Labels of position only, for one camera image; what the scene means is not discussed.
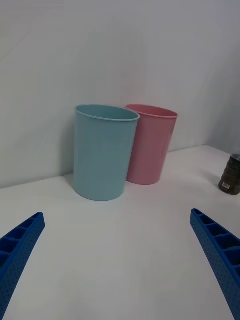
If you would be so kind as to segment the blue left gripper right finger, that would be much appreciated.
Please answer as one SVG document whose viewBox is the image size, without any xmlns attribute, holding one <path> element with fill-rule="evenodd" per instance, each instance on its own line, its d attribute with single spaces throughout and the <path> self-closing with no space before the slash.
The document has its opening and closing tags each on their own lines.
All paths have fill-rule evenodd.
<svg viewBox="0 0 240 320">
<path fill-rule="evenodd" d="M 235 320 L 240 319 L 240 239 L 192 209 L 190 225 L 208 259 Z"/>
</svg>

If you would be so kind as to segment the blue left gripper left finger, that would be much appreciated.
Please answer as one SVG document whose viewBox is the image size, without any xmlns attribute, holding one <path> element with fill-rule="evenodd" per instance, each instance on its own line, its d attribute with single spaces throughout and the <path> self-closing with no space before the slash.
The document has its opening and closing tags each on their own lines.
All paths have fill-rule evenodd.
<svg viewBox="0 0 240 320">
<path fill-rule="evenodd" d="M 44 228 L 44 215 L 38 212 L 0 239 L 0 317 L 5 315 Z"/>
</svg>

